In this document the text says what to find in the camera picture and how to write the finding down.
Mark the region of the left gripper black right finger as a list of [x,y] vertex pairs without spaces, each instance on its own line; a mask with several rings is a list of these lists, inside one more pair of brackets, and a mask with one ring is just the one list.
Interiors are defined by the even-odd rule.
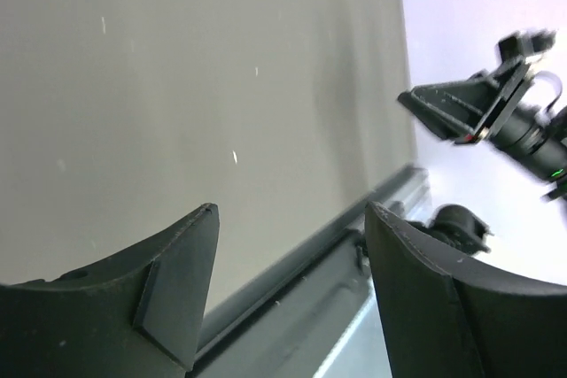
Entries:
[[565,376],[566,288],[480,261],[488,231],[458,204],[429,224],[368,204],[366,244],[393,376]]

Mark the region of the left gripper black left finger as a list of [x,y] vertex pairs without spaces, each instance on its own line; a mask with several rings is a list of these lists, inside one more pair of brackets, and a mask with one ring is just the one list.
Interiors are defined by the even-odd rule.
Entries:
[[183,377],[194,366],[218,208],[54,281],[1,288],[4,377]]

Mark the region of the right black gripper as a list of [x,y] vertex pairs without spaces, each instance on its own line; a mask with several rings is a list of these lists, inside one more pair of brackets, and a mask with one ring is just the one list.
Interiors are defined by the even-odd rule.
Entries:
[[460,81],[415,86],[398,102],[442,141],[488,141],[566,198],[566,115],[521,105],[535,80],[529,66],[500,67]]

